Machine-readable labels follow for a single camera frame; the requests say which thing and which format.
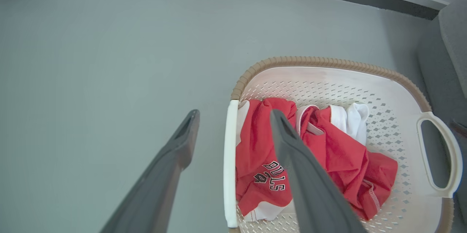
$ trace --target red clothing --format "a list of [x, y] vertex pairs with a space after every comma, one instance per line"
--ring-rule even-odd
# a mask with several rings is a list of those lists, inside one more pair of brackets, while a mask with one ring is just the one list
[[[310, 107], [300, 119], [300, 137], [344, 194], [353, 210], [365, 220], [376, 215], [394, 185], [397, 161], [368, 152], [361, 143], [331, 124], [331, 109]], [[324, 132], [310, 132], [313, 125]]]
[[281, 98], [250, 100], [235, 158], [235, 191], [243, 216], [253, 211], [261, 201], [278, 207], [285, 207], [292, 201], [287, 172], [275, 156], [270, 124], [273, 109], [281, 110], [295, 126], [297, 107], [294, 102]]

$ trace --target floor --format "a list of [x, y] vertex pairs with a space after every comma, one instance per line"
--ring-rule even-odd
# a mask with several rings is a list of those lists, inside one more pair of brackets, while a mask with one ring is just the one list
[[169, 232], [223, 232], [225, 113], [255, 62], [397, 70], [427, 20], [340, 0], [0, 0], [0, 232], [98, 232], [185, 114], [201, 125]]

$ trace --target clothes pile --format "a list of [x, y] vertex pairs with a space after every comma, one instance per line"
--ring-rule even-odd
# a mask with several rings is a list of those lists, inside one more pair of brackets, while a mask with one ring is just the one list
[[237, 115], [236, 197], [245, 221], [273, 220], [292, 202], [287, 167], [277, 161], [270, 112], [280, 110], [357, 215], [370, 220], [394, 185], [397, 162], [367, 150], [367, 105], [297, 109], [282, 98], [245, 100]]

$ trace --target gray sofa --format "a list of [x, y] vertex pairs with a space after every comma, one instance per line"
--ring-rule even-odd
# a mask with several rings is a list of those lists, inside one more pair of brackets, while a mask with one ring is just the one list
[[[452, 127], [467, 167], [467, 129], [462, 126], [467, 125], [467, 1], [454, 2], [439, 12], [422, 36], [417, 56], [433, 113]], [[455, 207], [466, 223], [467, 172], [455, 195]]]

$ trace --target white basket handle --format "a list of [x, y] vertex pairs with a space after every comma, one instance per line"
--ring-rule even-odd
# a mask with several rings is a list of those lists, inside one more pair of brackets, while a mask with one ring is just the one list
[[[447, 183], [447, 186], [445, 188], [440, 188], [437, 185], [435, 185], [432, 173], [430, 171], [421, 128], [422, 122], [425, 120], [432, 122], [435, 125], [435, 127], [439, 130], [439, 133], [441, 133], [444, 140], [446, 141], [449, 156], [451, 157], [451, 174], [449, 175], [449, 182]], [[459, 187], [460, 179], [462, 177], [462, 154], [460, 152], [459, 144], [457, 143], [456, 138], [452, 134], [451, 130], [447, 127], [447, 125], [444, 122], [442, 122], [441, 119], [439, 119], [437, 116], [433, 115], [433, 112], [423, 112], [422, 116], [418, 119], [417, 125], [418, 138], [420, 140], [423, 160], [425, 162], [425, 169], [430, 185], [436, 191], [435, 196], [442, 198], [452, 198], [452, 195], [457, 190], [457, 187]]]
[[239, 100], [231, 100], [227, 109], [224, 140], [224, 212], [227, 226], [237, 227], [237, 202], [235, 197], [235, 138]]

